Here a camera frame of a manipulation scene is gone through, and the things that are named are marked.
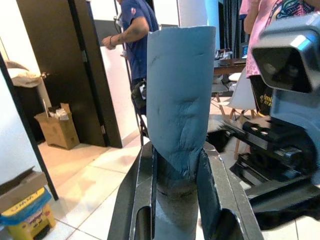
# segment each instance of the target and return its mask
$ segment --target yellow box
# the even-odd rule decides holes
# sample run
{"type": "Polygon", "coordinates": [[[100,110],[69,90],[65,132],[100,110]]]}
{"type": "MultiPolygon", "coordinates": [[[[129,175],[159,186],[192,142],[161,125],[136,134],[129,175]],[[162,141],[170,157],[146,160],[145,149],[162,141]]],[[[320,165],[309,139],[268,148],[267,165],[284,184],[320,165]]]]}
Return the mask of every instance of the yellow box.
{"type": "MultiPolygon", "coordinates": [[[[24,208],[32,204],[37,198],[45,192],[44,187],[30,195],[23,201],[14,205],[7,211],[2,213],[4,217],[10,217],[22,211],[24,208]]],[[[47,203],[42,209],[34,213],[32,216],[24,220],[18,225],[7,226],[14,240],[34,240],[45,227],[53,228],[56,225],[50,205],[47,203]]]]}

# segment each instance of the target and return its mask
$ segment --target wooden table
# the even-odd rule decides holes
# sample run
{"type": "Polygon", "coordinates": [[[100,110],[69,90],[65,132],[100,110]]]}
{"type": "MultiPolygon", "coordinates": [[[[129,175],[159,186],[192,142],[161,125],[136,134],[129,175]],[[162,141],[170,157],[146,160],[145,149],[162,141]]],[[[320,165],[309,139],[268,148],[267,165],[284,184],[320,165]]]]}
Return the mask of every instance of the wooden table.
{"type": "Polygon", "coordinates": [[[234,64],[239,58],[214,61],[214,75],[241,73],[245,63],[234,64]]]}

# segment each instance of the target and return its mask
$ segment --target white wall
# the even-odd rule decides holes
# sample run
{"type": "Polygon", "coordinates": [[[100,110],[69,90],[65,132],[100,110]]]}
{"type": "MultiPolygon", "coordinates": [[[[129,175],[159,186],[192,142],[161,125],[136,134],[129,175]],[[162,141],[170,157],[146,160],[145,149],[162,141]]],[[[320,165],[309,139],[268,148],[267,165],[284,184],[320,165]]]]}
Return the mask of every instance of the white wall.
{"type": "Polygon", "coordinates": [[[220,49],[219,1],[177,0],[181,27],[214,26],[215,48],[220,49]]]}
{"type": "Polygon", "coordinates": [[[32,166],[37,171],[41,168],[2,72],[0,109],[0,184],[3,184],[32,166]]]}
{"type": "Polygon", "coordinates": [[[179,25],[177,0],[153,0],[158,24],[179,25]]]}
{"type": "MultiPolygon", "coordinates": [[[[91,0],[91,9],[95,20],[113,21],[116,8],[113,0],[91,0]]],[[[123,140],[137,131],[135,109],[131,101],[131,91],[126,61],[120,55],[124,50],[118,45],[115,50],[101,47],[104,69],[109,84],[112,103],[118,123],[120,137],[123,140]]]]}
{"type": "MultiPolygon", "coordinates": [[[[33,73],[40,74],[16,0],[1,0],[0,23],[0,37],[9,60],[25,66],[33,73]]],[[[42,82],[37,89],[40,97],[51,106],[44,83],[42,82]]]]}

